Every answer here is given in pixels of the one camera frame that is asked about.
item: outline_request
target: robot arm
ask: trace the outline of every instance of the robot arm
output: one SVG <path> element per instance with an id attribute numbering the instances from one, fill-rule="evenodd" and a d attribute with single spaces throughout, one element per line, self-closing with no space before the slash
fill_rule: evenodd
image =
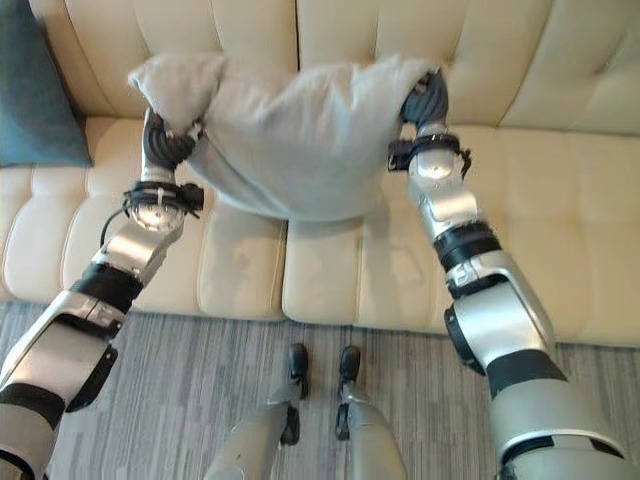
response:
<path id="1" fill-rule="evenodd" d="M 147 111 L 142 176 L 125 194 L 128 222 L 93 257 L 82 279 L 61 292 L 12 348 L 0 372 L 0 480 L 41 479 L 64 412 L 89 405 L 107 379 L 118 334 L 133 300 L 182 234 L 203 191 L 177 186 L 174 171 L 201 127 L 165 132 Z"/>
<path id="2" fill-rule="evenodd" d="M 469 151 L 446 126 L 446 97 L 439 73 L 418 83 L 402 111 L 418 135 L 391 145 L 389 169 L 408 170 L 409 195 L 446 271 L 454 347 L 488 377 L 499 477 L 639 478 L 602 415 L 554 362 L 544 308 L 464 184 Z"/>

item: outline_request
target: floor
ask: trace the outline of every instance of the floor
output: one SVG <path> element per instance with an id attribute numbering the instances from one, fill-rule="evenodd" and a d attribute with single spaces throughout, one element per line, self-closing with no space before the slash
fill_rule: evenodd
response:
<path id="1" fill-rule="evenodd" d="M 0 305 L 2 358 L 43 309 Z M 346 478 L 333 424 L 337 361 L 349 343 L 363 350 L 361 383 L 390 420 L 410 478 L 492 478 L 487 389 L 446 338 L 134 313 L 98 400 L 65 416 L 51 479 L 201 478 L 234 423 L 282 383 L 296 341 L 311 355 L 311 395 L 302 439 L 278 453 L 272 478 Z M 558 359 L 640 463 L 640 349 L 561 346 Z"/>

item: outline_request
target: teal cushion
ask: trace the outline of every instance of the teal cushion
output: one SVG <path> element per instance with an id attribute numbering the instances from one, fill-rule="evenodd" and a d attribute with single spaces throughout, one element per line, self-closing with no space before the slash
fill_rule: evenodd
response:
<path id="1" fill-rule="evenodd" d="M 0 0 L 0 166 L 90 166 L 28 0 Z"/>

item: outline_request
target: couch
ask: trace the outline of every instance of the couch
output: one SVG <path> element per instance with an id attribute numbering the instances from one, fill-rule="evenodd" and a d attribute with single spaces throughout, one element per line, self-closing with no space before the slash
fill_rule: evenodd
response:
<path id="1" fill-rule="evenodd" d="M 127 73 L 224 50 L 295 71 L 394 53 L 444 66 L 468 182 L 562 341 L 640 345 L 640 3 L 634 0 L 31 0 L 91 169 L 0 170 L 3 301 L 49 302 L 81 274 L 140 170 Z M 181 180 L 198 179 L 188 166 Z M 362 218 L 285 222 L 206 190 L 135 307 L 443 333 L 444 275 L 403 174 Z"/>

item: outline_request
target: sofa backrest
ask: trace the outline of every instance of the sofa backrest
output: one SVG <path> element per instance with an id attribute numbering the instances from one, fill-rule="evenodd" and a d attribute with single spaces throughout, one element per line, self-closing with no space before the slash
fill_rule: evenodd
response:
<path id="1" fill-rule="evenodd" d="M 291 71 L 394 53 L 445 67 L 452 123 L 640 134 L 637 0 L 30 0 L 76 108 L 141 116 L 127 73 L 224 50 Z"/>

